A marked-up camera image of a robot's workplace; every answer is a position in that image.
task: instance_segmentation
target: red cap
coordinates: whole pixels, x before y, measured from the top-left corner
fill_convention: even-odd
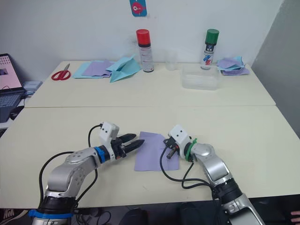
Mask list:
[[[136,31],[137,42],[140,45],[150,44],[150,33],[146,29],[140,29]]]

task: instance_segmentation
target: sticker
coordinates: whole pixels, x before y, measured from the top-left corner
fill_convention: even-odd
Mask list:
[[[129,0],[133,16],[146,16],[146,0]]]

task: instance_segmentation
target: purple paper sheet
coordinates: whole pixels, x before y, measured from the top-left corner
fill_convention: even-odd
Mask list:
[[[159,158],[165,148],[163,143],[165,138],[161,134],[141,132],[139,139],[144,139],[145,142],[137,151],[135,171],[161,171]],[[167,159],[166,156],[169,152],[170,149],[167,149],[162,160],[164,170],[178,170],[178,154],[174,154],[171,159]]]
[[[229,67],[232,67],[232,66],[238,66],[238,67],[241,67],[241,66],[243,66],[243,65],[241,64],[241,62],[239,62],[239,61],[236,60],[236,59],[232,59],[232,58],[224,58],[224,59],[222,59],[222,60],[218,60],[217,66],[218,66],[218,67],[222,67],[222,68],[229,68]]]
[[[239,75],[247,75],[250,73],[250,71],[246,68],[241,68],[240,70],[233,70],[233,71],[222,70],[222,73],[225,76],[239,76]]]
[[[106,70],[106,68],[110,67],[113,63],[104,60],[103,62],[93,61],[90,63],[89,67],[82,74],[83,76],[101,76],[101,77],[110,77],[111,71]]]

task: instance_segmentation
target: transparent box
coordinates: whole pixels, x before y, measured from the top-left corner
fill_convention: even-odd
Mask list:
[[[209,65],[202,69],[200,64],[184,65],[181,73],[181,85],[189,89],[217,90],[220,85],[221,73],[217,66]]]

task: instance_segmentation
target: plastic cup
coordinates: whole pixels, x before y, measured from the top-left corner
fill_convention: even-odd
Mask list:
[[[177,69],[178,54],[176,50],[168,49],[165,51],[165,67],[167,70]]]

